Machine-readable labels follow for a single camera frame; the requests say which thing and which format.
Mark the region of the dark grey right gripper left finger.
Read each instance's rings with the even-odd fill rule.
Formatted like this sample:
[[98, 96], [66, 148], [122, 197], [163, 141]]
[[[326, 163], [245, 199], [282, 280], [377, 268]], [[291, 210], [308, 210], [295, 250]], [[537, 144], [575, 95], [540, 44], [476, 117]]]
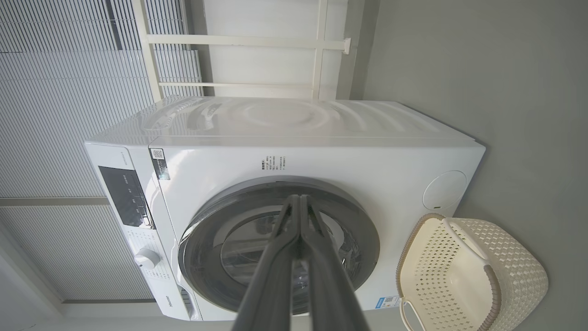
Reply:
[[300, 195], [282, 206], [238, 310], [233, 331], [289, 331], [292, 267], [300, 239]]

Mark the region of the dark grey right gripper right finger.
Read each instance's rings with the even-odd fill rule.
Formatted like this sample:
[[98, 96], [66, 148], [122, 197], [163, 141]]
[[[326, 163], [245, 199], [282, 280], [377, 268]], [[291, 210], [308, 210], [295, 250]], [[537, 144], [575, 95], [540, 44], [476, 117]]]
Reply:
[[368, 331], [369, 325], [313, 198], [301, 195], [300, 230], [309, 267], [313, 331]]

